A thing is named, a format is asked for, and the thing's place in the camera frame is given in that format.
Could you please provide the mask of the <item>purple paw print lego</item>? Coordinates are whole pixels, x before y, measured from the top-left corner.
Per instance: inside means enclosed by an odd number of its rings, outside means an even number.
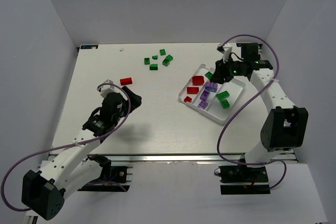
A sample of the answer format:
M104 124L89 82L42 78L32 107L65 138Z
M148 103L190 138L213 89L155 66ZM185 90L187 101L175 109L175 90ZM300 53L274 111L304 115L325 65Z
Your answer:
M217 88L218 88L218 84L214 83L214 82L206 82L205 83L205 90L209 91L209 92L217 92Z

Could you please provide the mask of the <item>green long lego brick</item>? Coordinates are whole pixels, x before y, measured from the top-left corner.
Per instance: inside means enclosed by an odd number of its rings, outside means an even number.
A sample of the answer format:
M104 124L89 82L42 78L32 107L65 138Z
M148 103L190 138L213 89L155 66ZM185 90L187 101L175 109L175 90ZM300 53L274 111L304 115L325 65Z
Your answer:
M210 80L213 74L209 71L206 74L204 74L204 76Z

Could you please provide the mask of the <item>green long lego plate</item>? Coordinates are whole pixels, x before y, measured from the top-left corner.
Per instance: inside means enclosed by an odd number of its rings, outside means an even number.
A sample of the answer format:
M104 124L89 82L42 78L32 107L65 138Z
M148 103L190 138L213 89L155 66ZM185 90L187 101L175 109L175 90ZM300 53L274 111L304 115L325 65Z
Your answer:
M216 97L217 97L217 99L218 99L219 101L221 101L221 100L225 100L225 99L227 99L228 97L230 97L230 94L229 94L228 91L223 91L223 92L221 92L221 93L218 93L218 94L216 95Z

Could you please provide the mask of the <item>red long lego brick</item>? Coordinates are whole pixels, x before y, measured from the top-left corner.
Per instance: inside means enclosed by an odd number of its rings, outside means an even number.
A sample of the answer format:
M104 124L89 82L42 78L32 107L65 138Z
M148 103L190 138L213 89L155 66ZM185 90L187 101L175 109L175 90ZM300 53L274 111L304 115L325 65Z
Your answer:
M120 79L120 84L122 86L130 85L132 83L133 83L133 81L132 81L131 77Z

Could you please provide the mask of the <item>small purple lego brick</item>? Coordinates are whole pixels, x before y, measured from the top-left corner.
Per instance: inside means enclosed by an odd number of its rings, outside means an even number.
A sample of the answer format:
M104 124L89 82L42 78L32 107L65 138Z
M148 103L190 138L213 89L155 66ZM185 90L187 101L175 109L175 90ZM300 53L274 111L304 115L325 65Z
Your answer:
M203 93L202 93L201 96L200 96L200 99L201 99L202 101L206 101L207 98L209 97L209 95L210 95L210 92L209 92L208 90L204 90Z

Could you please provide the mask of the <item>red rounded lego brick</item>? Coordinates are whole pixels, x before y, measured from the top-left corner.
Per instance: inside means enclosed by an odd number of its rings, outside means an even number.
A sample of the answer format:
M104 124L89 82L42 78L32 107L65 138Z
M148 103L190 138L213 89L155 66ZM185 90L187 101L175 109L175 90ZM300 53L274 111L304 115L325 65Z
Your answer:
M192 85L202 86L205 83L204 76L192 76Z

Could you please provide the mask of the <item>purple square lego brick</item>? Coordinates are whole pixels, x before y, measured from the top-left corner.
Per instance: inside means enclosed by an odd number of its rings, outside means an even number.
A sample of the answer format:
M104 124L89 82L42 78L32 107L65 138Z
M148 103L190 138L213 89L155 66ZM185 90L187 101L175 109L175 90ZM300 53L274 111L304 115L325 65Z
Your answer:
M205 110L207 106L208 106L208 103L204 100L201 100L197 107Z

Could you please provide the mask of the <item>small red lego brick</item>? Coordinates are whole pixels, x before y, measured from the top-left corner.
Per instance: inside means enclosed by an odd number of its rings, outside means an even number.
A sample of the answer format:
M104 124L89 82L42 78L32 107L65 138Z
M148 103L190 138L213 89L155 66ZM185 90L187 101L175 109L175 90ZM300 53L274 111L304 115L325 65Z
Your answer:
M184 98L184 102L185 103L191 103L192 102L192 98L191 97L189 97L189 96L186 96L185 98Z

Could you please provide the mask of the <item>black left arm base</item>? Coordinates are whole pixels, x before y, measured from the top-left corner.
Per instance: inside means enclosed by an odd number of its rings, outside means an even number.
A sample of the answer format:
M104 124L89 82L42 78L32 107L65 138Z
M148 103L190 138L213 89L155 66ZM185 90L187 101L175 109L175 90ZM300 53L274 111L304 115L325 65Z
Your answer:
M87 157L81 166L87 161L98 165L100 175L98 178L86 183L77 191L126 193L129 190L133 176L132 166L126 163L117 164L106 156L98 154Z

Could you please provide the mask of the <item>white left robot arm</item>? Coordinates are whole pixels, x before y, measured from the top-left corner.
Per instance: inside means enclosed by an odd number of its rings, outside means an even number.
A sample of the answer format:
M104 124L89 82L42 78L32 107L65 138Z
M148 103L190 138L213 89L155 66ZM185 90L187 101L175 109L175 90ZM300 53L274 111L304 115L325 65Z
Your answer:
M23 177L22 203L45 220L54 218L65 200L78 189L90 182L99 184L110 179L110 160L99 154L90 157L89 153L142 103L142 98L126 86L121 88L127 95L125 98L113 87L98 90L102 104L91 112L74 138L74 145L64 148L38 171L29 170Z

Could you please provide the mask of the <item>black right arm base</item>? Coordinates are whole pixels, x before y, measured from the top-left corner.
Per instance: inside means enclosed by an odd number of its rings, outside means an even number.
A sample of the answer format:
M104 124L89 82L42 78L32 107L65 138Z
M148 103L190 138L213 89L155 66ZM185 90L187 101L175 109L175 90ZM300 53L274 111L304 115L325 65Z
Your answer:
M219 177L222 195L270 194L270 185L265 166L246 166L230 163L214 170Z

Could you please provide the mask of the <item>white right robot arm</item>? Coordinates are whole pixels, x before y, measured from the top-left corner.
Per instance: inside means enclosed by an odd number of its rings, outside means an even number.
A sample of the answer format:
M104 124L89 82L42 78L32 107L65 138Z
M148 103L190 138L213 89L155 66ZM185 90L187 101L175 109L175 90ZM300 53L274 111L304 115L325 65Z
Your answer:
M262 167L284 151L301 147L303 144L308 111L296 106L285 94L276 77L278 69L273 68L268 60L262 60L259 45L256 42L239 45L241 55L232 59L232 46L220 44L217 50L222 53L221 60L215 63L215 72L211 81L225 84L235 76L244 76L257 89L245 108L257 97L261 97L268 116L260 130L260 141L238 161L236 165Z

